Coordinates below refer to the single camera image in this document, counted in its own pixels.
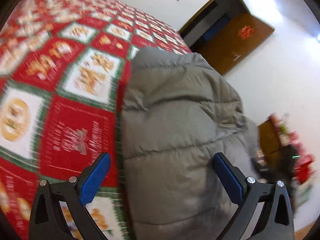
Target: patterned blanket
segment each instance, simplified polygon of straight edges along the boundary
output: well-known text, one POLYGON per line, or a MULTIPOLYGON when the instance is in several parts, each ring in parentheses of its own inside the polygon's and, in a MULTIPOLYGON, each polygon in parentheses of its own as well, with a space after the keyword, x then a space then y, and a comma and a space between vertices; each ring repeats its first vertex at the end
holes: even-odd
POLYGON ((173 28, 119 1, 22 0, 15 8, 0 33, 0 206, 23 240, 39 180, 77 176, 100 152, 112 167, 87 209, 106 236, 129 238, 116 113, 130 61, 146 46, 190 52, 173 28))

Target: metal screw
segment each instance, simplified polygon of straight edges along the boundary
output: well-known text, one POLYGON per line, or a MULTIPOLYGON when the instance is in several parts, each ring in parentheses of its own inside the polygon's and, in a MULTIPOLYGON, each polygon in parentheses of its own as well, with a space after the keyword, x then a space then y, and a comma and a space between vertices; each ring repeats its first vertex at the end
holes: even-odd
POLYGON ((253 184, 256 182, 256 179, 254 177, 247 177, 247 182, 253 184))
POLYGON ((75 183, 77 181, 77 177, 76 176, 71 176, 70 178, 69 178, 69 182, 70 183, 75 183))
POLYGON ((280 187, 283 187, 283 186, 284 186, 284 183, 283 183, 282 180, 278 180, 278 181, 277 181, 277 184, 278 184, 278 186, 280 186, 280 187))
POLYGON ((45 179, 40 181, 40 186, 45 186, 47 184, 47 181, 45 179))

